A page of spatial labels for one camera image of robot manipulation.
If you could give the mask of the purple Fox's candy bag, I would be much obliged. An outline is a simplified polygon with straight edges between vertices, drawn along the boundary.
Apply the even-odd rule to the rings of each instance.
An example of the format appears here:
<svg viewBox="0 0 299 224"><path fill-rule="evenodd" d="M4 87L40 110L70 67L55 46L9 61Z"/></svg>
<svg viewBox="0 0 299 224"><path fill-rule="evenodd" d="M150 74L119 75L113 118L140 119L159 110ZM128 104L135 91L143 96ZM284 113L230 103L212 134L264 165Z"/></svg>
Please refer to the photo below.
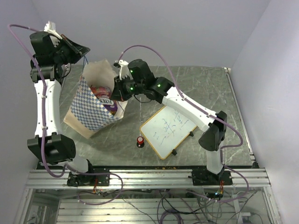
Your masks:
<svg viewBox="0 0 299 224"><path fill-rule="evenodd" d="M118 106L115 101L109 98L99 98L99 101L112 115L117 113Z"/></svg>

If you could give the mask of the blue checkered paper bag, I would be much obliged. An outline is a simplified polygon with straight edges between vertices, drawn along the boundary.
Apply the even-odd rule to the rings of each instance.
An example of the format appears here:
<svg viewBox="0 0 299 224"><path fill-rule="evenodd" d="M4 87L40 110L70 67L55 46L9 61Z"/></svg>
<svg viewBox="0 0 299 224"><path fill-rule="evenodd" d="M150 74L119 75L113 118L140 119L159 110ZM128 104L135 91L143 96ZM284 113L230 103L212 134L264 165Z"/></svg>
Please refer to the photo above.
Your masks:
<svg viewBox="0 0 299 224"><path fill-rule="evenodd" d="M64 123L86 139L91 138L100 129L117 122L124 117L127 101L115 101L117 113L112 115L92 93L90 87L108 87L114 89L114 78L119 77L108 60L89 62L83 68L78 88L70 108L64 117Z"/></svg>

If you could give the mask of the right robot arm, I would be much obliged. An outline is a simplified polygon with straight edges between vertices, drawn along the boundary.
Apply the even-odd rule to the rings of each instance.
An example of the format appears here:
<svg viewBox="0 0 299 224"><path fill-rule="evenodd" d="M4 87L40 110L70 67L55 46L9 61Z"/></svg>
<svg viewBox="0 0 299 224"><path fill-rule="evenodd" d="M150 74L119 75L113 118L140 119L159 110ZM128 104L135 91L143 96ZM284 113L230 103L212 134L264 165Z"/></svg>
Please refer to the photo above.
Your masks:
<svg viewBox="0 0 299 224"><path fill-rule="evenodd" d="M119 60L113 64L119 70L114 77L114 89L111 99L127 101L132 96L143 94L177 110L203 131L199 145L205 149L207 157L207 181L215 185L222 180L224 166L221 162L220 144L225 139L227 114L205 108L175 87L165 78L156 77L148 64L142 59L131 62Z"/></svg>

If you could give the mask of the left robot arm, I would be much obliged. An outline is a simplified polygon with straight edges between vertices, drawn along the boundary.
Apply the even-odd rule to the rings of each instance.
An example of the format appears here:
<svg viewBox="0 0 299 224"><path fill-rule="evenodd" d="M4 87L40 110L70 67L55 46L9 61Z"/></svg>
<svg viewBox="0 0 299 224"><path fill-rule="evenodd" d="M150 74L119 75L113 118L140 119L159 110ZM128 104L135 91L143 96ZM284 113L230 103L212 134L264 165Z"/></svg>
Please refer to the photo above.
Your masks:
<svg viewBox="0 0 299 224"><path fill-rule="evenodd" d="M38 31L30 36L35 51L31 60L31 79L37 96L37 125L34 138L27 141L29 150L44 166L65 166L79 172L84 185L95 181L93 167L77 155L74 141L62 134L59 98L64 80L64 65L76 64L90 49L65 35Z"/></svg>

